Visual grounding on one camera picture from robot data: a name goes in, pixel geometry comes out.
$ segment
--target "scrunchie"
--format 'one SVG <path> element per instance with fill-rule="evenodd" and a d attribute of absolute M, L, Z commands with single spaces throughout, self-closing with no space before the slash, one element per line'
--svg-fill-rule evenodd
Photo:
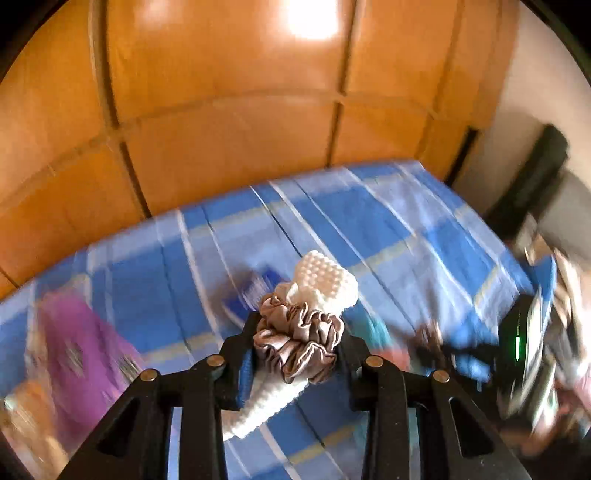
<path fill-rule="evenodd" d="M 259 312 L 254 346 L 267 370 L 289 384 L 299 376 L 313 384 L 329 377 L 345 329 L 343 320 L 309 309 L 306 302 L 288 304 L 276 294 L 263 297 Z"/>

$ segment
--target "teal object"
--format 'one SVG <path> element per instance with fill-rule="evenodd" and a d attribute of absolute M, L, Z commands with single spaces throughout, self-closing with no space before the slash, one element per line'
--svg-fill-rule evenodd
<path fill-rule="evenodd" d="M 393 346 L 390 332 L 384 321 L 370 315 L 359 302 L 343 312 L 343 320 L 351 334 L 362 338 L 370 351 L 384 350 Z"/>

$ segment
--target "blue book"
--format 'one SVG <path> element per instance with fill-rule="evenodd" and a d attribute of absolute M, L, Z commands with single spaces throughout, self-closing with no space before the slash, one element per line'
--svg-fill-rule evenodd
<path fill-rule="evenodd" d="M 223 309 L 232 323 L 242 328 L 248 316 L 258 310 L 261 298 L 273 292 L 278 283 L 285 281 L 271 267 L 254 271 L 249 280 L 239 287 L 237 294 L 222 302 Z"/>

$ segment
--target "blue plaid bedsheet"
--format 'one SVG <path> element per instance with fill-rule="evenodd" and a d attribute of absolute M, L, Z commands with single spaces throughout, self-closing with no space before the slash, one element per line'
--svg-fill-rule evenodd
<path fill-rule="evenodd" d="M 359 281 L 356 306 L 403 345 L 430 319 L 458 345 L 494 341 L 530 278 L 481 218 L 416 162 L 364 164 L 249 187 L 168 212 L 80 250 L 0 304 L 0 395 L 24 379 L 27 319 L 78 274 L 93 309 L 162 373 L 188 368 L 238 332 L 222 309 L 253 270 L 290 278 L 309 250 Z M 177 477 L 181 411 L 170 478 Z M 246 439 L 226 442 L 231 479 L 356 479 L 362 449 L 336 379 L 308 387 Z"/>

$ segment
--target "purple cloth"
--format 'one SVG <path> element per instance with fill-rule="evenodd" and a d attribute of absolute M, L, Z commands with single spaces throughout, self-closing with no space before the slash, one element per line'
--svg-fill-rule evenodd
<path fill-rule="evenodd" d="M 58 437 L 71 451 L 141 371 L 141 357 L 75 292 L 47 295 L 37 319 L 47 346 Z"/>

